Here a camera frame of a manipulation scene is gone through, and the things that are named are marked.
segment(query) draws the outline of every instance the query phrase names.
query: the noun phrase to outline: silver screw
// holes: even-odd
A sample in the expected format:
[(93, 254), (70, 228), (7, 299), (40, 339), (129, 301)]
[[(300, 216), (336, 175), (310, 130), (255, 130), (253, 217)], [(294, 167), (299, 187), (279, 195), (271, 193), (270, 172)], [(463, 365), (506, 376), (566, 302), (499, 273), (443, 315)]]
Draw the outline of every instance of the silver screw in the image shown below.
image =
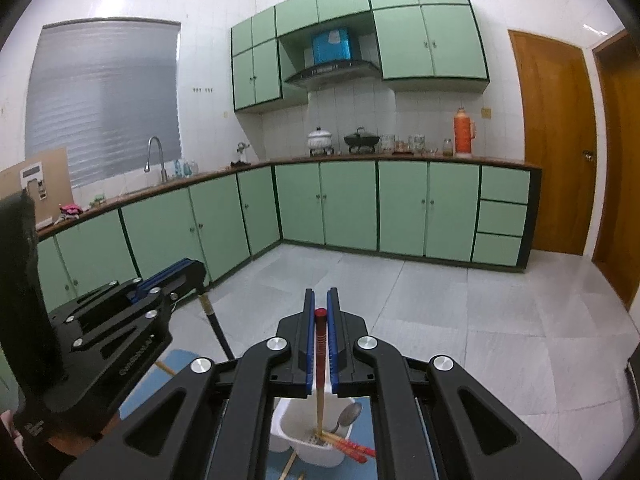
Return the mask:
[(364, 335), (360, 339), (358, 339), (358, 346), (365, 350), (371, 350), (378, 346), (378, 340), (375, 337), (371, 337), (370, 335)]
[(285, 346), (287, 346), (287, 340), (283, 337), (272, 337), (267, 341), (267, 348), (269, 350), (282, 350)]
[(453, 359), (446, 355), (439, 355), (433, 360), (433, 366), (435, 366), (437, 370), (448, 372), (453, 368)]
[(191, 362), (191, 371), (197, 374), (208, 372), (211, 368), (211, 361), (205, 357), (198, 357)]

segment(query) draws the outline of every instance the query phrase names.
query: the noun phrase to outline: range hood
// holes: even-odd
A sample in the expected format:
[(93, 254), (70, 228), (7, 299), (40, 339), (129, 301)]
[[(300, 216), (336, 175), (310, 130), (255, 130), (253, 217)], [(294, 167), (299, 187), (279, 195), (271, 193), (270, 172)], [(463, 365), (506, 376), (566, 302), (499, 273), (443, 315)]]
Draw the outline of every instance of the range hood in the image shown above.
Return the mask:
[(382, 78), (382, 74), (370, 61), (338, 59), (305, 68), (285, 82), (313, 91), (361, 77)]

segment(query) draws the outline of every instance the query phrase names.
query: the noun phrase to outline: tiled floor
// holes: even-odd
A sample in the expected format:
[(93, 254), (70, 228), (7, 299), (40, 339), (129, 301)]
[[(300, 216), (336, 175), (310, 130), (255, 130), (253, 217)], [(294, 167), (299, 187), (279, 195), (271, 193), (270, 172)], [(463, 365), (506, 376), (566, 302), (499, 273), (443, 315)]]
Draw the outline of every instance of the tiled floor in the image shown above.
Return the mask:
[[(331, 286), (402, 354), (456, 359), (584, 480), (631, 432), (624, 367), (638, 332), (586, 258), (533, 251), (525, 274), (506, 274), (280, 245), (209, 296), (240, 355), (302, 308), (305, 288), (323, 304)], [(171, 332), (171, 348), (224, 360), (197, 301), (174, 313)]]

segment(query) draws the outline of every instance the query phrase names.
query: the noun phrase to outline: window blind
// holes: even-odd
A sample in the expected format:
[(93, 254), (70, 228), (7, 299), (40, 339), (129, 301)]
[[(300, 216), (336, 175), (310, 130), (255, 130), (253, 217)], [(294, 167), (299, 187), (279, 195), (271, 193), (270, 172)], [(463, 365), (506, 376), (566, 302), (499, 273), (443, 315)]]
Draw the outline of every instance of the window blind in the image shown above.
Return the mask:
[(25, 156), (66, 147), (73, 187), (142, 168), (151, 136), (166, 161), (180, 158), (179, 31), (176, 23), (142, 20), (43, 28), (27, 93)]

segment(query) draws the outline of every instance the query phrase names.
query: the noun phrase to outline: blue gripper pad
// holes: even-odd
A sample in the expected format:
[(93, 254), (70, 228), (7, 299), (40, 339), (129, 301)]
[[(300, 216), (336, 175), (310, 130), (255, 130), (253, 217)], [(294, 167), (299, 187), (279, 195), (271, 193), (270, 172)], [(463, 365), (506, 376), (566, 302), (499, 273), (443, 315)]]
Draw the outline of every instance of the blue gripper pad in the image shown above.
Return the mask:
[(316, 293), (311, 291), (311, 310), (309, 312), (309, 326), (307, 327), (306, 338), (306, 392), (311, 395), (311, 391), (314, 385), (314, 343), (316, 325), (316, 316), (314, 315), (314, 309), (316, 308)]
[(183, 258), (179, 262), (175, 262), (173, 265), (167, 267), (165, 270), (161, 270), (157, 274), (154, 274), (148, 280), (140, 282), (136, 287), (135, 294), (132, 298), (129, 298), (129, 300), (131, 303), (137, 303), (138, 301), (143, 300), (152, 288), (160, 286), (168, 276), (176, 274), (183, 268), (188, 267), (191, 261), (192, 260), (188, 258)]
[(326, 292), (326, 330), (329, 345), (331, 391), (332, 393), (336, 393), (338, 389), (338, 341), (335, 335), (335, 312), (334, 302), (331, 300), (331, 290)]

